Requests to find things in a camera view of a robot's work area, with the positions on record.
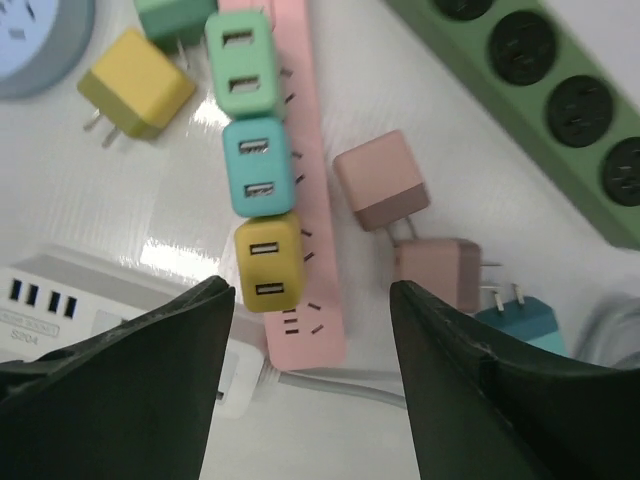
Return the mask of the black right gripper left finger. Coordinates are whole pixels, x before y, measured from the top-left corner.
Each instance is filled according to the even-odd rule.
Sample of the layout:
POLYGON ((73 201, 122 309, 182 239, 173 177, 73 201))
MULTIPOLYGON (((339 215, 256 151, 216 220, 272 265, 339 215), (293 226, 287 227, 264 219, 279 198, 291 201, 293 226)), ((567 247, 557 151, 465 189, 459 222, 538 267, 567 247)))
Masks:
POLYGON ((196 479, 235 308, 211 277, 34 361, 1 366, 5 479, 196 479))

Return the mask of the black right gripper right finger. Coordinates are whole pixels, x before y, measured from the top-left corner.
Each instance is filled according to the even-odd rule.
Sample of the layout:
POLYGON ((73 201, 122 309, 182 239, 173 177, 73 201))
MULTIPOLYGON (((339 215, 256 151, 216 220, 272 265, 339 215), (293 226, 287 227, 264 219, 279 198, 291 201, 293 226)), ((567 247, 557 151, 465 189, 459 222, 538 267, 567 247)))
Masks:
POLYGON ((563 357, 411 281, 390 315, 424 479, 635 479, 639 374, 563 357))

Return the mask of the green USB charger plug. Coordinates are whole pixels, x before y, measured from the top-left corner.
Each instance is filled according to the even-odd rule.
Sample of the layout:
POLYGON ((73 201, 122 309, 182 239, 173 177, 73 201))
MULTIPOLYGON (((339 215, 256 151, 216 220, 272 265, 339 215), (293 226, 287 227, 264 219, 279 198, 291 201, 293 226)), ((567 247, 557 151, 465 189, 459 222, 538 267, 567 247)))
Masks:
POLYGON ((205 24, 214 94, 230 118, 284 117, 271 25, 257 10, 215 13, 205 24))

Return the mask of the teal USB charger plug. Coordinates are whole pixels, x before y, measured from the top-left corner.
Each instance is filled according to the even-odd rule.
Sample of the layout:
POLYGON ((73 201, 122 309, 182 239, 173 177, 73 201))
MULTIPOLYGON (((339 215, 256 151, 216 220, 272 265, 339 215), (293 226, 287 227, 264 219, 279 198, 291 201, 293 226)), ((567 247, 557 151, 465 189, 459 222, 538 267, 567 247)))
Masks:
POLYGON ((280 215, 295 205, 289 136, 274 117, 236 120, 222 131, 234 212, 243 218, 280 215))

